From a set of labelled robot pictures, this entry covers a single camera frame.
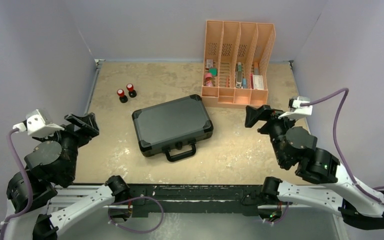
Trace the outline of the black poker case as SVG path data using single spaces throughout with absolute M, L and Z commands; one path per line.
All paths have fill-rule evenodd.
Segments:
M 169 162 L 192 157 L 196 143 L 212 137 L 214 125 L 198 94 L 138 109 L 132 121 L 143 156 L 165 154 Z

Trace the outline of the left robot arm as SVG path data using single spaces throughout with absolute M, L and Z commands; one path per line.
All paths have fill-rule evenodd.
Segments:
M 76 177 L 79 148 L 100 133 L 96 115 L 65 116 L 66 125 L 53 123 L 43 109 L 28 113 L 15 124 L 6 140 L 19 171 L 9 180 L 6 190 L 7 213 L 0 223 L 0 240 L 56 240 L 68 228 L 97 209 L 126 203 L 128 184 L 113 175 L 93 193 L 52 214 L 44 212 L 57 195 L 56 186 L 67 188 Z M 27 133 L 38 141 L 33 151 L 20 159 L 12 134 Z

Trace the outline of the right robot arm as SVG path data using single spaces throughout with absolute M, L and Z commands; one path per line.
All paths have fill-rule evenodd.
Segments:
M 352 179 L 345 165 L 329 151 L 317 147 L 311 135 L 285 112 L 269 105 L 247 106 L 244 125 L 265 124 L 257 131 L 268 135 L 281 169 L 296 166 L 295 175 L 310 183 L 298 186 L 279 178 L 266 177 L 260 197 L 268 204 L 292 202 L 325 210 L 361 230 L 384 229 L 384 191 L 376 191 Z

